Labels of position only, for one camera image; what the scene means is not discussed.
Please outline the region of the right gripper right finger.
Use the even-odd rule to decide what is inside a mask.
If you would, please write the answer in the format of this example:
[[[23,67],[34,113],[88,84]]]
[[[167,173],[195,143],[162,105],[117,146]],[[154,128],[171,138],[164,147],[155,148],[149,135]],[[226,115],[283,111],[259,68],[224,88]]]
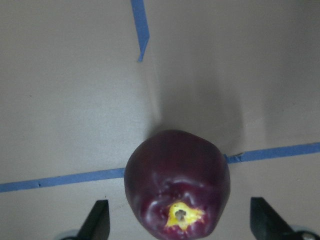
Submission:
[[[295,232],[263,197],[250,199],[250,230],[256,240],[299,240]]]

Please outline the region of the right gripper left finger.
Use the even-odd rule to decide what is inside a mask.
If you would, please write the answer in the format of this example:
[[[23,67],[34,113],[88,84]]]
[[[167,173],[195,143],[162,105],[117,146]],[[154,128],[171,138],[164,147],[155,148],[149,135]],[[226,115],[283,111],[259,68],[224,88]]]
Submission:
[[[109,235],[109,202],[97,200],[76,237],[78,240],[107,240]]]

